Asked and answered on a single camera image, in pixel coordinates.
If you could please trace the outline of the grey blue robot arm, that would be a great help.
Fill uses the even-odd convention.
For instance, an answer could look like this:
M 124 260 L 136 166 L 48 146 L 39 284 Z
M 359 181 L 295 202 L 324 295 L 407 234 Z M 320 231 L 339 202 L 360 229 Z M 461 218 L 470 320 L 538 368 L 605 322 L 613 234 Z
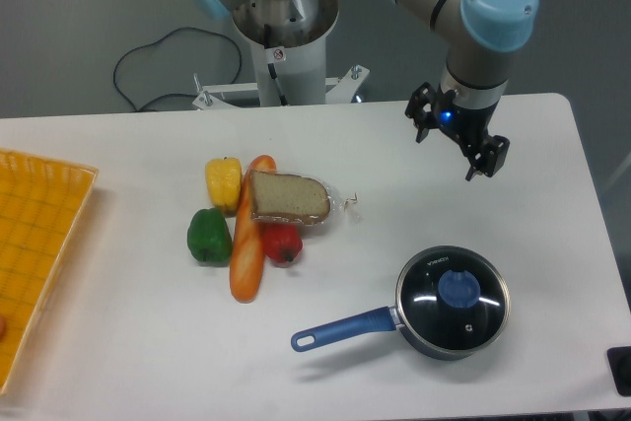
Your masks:
M 337 0 L 194 0 L 213 19 L 229 18 L 250 44 L 262 105 L 325 100 L 325 41 Z M 438 85 L 423 84 L 405 113 L 424 138 L 438 129 L 458 144 L 470 175 L 494 175 L 510 142 L 488 131 L 514 58 L 531 36 L 539 0 L 390 0 L 449 46 Z

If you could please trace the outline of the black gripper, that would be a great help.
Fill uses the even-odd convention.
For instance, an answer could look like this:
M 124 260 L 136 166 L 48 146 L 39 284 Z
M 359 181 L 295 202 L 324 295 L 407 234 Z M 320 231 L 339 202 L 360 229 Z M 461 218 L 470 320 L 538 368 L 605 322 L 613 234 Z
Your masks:
M 435 90 L 428 82 L 412 93 L 404 114 L 415 126 L 415 142 L 421 143 L 430 130 L 438 129 L 465 151 L 469 161 L 466 180 L 476 175 L 492 177 L 503 167 L 510 148 L 508 138 L 488 132 L 498 101 L 468 108 L 458 105 L 456 98 L 456 90 Z

